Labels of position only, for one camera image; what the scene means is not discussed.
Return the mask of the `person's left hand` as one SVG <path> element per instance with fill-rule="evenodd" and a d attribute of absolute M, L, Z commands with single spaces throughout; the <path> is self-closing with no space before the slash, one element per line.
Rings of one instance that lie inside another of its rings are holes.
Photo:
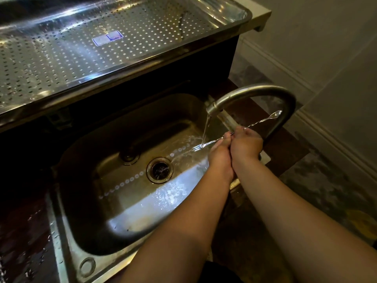
<path fill-rule="evenodd" d="M 222 146 L 222 139 L 214 143 L 209 153 L 209 171 L 216 179 L 223 180 L 228 186 L 233 180 L 230 146 Z"/>

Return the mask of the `person's right hand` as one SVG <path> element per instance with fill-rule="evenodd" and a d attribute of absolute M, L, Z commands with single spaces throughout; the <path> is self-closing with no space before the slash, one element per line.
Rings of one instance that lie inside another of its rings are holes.
<path fill-rule="evenodd" d="M 250 130 L 251 138 L 248 142 L 230 145 L 232 167 L 236 174 L 261 164 L 259 154 L 263 148 L 263 139 L 257 132 Z"/>

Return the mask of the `twisted steel bar spoon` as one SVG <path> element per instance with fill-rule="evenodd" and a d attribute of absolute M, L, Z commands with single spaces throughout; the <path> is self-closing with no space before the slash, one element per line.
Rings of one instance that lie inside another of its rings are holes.
<path fill-rule="evenodd" d="M 265 122 L 265 121 L 267 121 L 267 120 L 270 120 L 270 119 L 277 119 L 277 118 L 280 117 L 281 114 L 282 114 L 282 110 L 277 110 L 276 112 L 274 112 L 274 113 L 272 113 L 271 115 L 269 115 L 267 118 L 262 119 L 262 120 L 260 120 L 260 121 L 257 121 L 256 123 L 253 123 L 253 124 L 251 124 L 251 125 L 249 125 L 249 126 L 247 126 L 247 127 L 244 127 L 243 129 L 251 128 L 252 126 L 255 126 L 255 125 L 259 124 L 259 123 L 263 123 L 263 122 Z M 223 139 L 223 138 L 224 138 L 224 136 L 222 136 L 222 137 L 220 137 L 220 138 L 218 138 L 218 139 L 216 139 L 216 140 L 212 140 L 212 141 L 210 141 L 210 142 L 206 142 L 206 143 L 199 144 L 199 145 L 193 147 L 193 148 L 190 150 L 190 152 L 191 152 L 191 151 L 193 151 L 193 152 L 199 151 L 199 150 L 205 148 L 205 147 L 208 146 L 208 145 L 211 145 L 211 144 L 214 144 L 214 143 L 218 142 L 219 140 L 221 140 L 221 139 Z"/>

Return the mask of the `person's left forearm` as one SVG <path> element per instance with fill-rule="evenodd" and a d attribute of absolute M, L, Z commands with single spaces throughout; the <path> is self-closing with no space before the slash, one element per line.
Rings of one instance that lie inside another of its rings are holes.
<path fill-rule="evenodd" d="M 209 167 L 139 248 L 119 283 L 197 283 L 232 179 L 232 168 Z"/>

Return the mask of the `person's right forearm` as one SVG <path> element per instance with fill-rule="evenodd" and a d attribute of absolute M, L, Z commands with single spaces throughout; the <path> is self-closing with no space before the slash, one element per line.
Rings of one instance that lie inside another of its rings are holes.
<path fill-rule="evenodd" d="M 377 251 L 283 184 L 252 156 L 232 152 L 249 200 L 300 282 L 377 283 Z"/>

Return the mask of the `curved steel faucet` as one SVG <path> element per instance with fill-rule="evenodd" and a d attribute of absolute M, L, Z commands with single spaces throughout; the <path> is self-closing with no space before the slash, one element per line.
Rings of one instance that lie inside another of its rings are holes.
<path fill-rule="evenodd" d="M 227 106 L 239 100 L 257 96 L 272 96 L 280 99 L 283 104 L 282 113 L 264 138 L 264 144 L 268 144 L 271 138 L 291 118 L 296 109 L 296 97 L 284 87 L 271 84 L 256 84 L 238 88 L 210 103 L 206 108 L 206 112 L 212 118 L 217 116 Z"/>

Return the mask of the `round sink drain strainer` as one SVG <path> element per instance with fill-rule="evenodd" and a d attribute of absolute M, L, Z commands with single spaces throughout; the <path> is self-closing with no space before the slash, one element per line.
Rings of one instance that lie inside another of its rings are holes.
<path fill-rule="evenodd" d="M 166 183 L 171 179 L 172 175 L 172 162 L 163 157 L 158 157 L 150 161 L 146 169 L 146 176 L 153 184 Z"/>

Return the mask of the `small round sink overflow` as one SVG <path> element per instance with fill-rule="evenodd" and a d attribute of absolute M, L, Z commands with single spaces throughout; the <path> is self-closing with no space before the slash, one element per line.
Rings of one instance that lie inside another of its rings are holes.
<path fill-rule="evenodd" d="M 130 166 L 138 161 L 140 153 L 134 150 L 124 150 L 119 153 L 119 158 L 123 165 Z"/>

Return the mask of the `stainless steel sink basin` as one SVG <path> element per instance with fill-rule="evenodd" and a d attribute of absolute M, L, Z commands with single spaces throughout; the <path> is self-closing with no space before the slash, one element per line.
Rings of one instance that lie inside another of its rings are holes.
<path fill-rule="evenodd" d="M 214 99 L 171 93 L 140 101 L 101 121 L 63 152 L 46 195 L 59 283 L 103 283 L 125 268 L 151 232 L 198 184 L 211 145 L 201 144 L 206 106 Z M 122 164 L 119 153 L 140 153 Z M 163 184 L 146 176 L 150 161 L 172 162 Z M 79 274 L 95 259 L 93 274 Z"/>

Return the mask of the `white and blue sticker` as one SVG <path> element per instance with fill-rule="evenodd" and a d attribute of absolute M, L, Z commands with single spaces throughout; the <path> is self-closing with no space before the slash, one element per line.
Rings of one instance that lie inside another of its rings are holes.
<path fill-rule="evenodd" d="M 110 43 L 112 41 L 117 41 L 117 40 L 119 40 L 123 37 L 124 36 L 122 35 L 122 33 L 120 31 L 115 30 L 115 31 L 109 32 L 107 34 L 103 34 L 101 36 L 97 36 L 97 37 L 92 38 L 92 42 L 96 46 L 102 46 L 102 45 L 105 45 L 105 44 Z"/>

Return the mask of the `perforated steel drainer tray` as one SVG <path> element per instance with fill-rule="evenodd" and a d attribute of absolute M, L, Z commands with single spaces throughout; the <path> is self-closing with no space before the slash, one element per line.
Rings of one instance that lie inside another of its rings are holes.
<path fill-rule="evenodd" d="M 234 0 L 0 0 L 0 115 L 252 16 Z"/>

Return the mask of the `round steel sink hole cap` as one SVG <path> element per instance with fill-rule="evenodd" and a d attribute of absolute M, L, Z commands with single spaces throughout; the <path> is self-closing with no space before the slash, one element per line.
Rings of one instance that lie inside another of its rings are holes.
<path fill-rule="evenodd" d="M 78 271 L 79 271 L 79 274 L 83 278 L 87 278 L 93 274 L 95 268 L 96 268 L 95 259 L 92 257 L 87 257 L 81 262 Z"/>

